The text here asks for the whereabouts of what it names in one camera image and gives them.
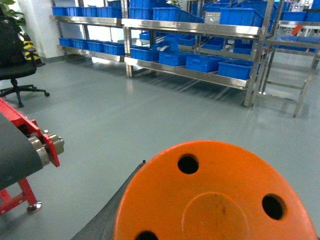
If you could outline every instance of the chair backrest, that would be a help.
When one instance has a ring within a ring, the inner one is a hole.
[[[26,63],[19,32],[13,17],[0,16],[0,68]]]

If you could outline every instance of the orange circular plate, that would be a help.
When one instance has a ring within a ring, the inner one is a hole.
[[[162,151],[137,172],[113,239],[318,238],[298,195],[269,164],[231,144],[193,141]]]

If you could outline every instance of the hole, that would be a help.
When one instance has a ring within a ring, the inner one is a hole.
[[[199,169],[199,163],[193,155],[185,155],[178,161],[178,168],[184,174],[194,174]]]
[[[135,240],[158,240],[152,231],[143,231],[135,238]]]
[[[276,195],[266,195],[262,200],[264,212],[272,219],[280,220],[284,216],[284,202]]]

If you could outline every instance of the white wall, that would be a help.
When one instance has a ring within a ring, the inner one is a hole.
[[[25,15],[26,32],[43,58],[62,56],[64,53],[57,49],[59,30],[56,22],[51,21],[50,0],[18,0],[21,11]]]

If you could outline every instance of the stainless steel shelf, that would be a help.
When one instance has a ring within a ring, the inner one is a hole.
[[[304,29],[320,29],[320,22],[315,21],[279,21],[279,26],[284,28],[295,28],[302,25]]]
[[[316,53],[314,53],[314,52],[295,51],[295,50],[281,49],[281,48],[277,48],[276,52],[277,53],[284,53],[284,54],[295,54],[295,55],[310,56],[310,57],[314,57],[316,55]]]
[[[249,55],[249,54],[234,53],[229,51],[212,50],[212,49],[207,49],[202,47],[198,49],[198,52],[201,54],[219,55],[219,56],[224,56],[224,57],[234,58],[234,59],[244,59],[244,60],[250,60],[250,61],[255,60],[255,55],[252,55],[252,54]]]
[[[60,23],[122,28],[121,18],[51,15],[50,19]]]
[[[212,73],[205,73],[200,71],[193,71],[189,69],[185,69],[184,67],[177,66],[169,66],[160,64],[152,61],[142,61],[130,57],[125,57],[124,62],[130,66],[138,66],[143,67],[145,69],[161,71],[168,74],[174,74],[186,78],[197,79],[204,82],[223,85],[235,89],[246,90],[247,89],[247,81],[236,79],[232,77],[220,76]]]
[[[95,58],[105,59],[105,60],[119,62],[119,63],[123,63],[125,61],[125,56],[111,55],[103,52],[89,51],[89,50],[78,49],[78,48],[69,47],[69,46],[58,45],[57,47],[62,51],[66,51],[73,54],[84,55],[86,57],[95,57]]]
[[[186,34],[206,34],[212,36],[226,36],[243,39],[259,39],[262,29],[256,26],[236,26],[221,24],[205,24],[179,21],[155,21],[123,18],[122,24],[133,29],[154,29]]]
[[[270,45],[283,45],[283,46],[291,46],[291,47],[302,47],[308,49],[318,49],[319,44],[316,43],[308,43],[308,42],[301,42],[301,41],[281,41],[275,40],[275,36],[269,38],[266,42]]]

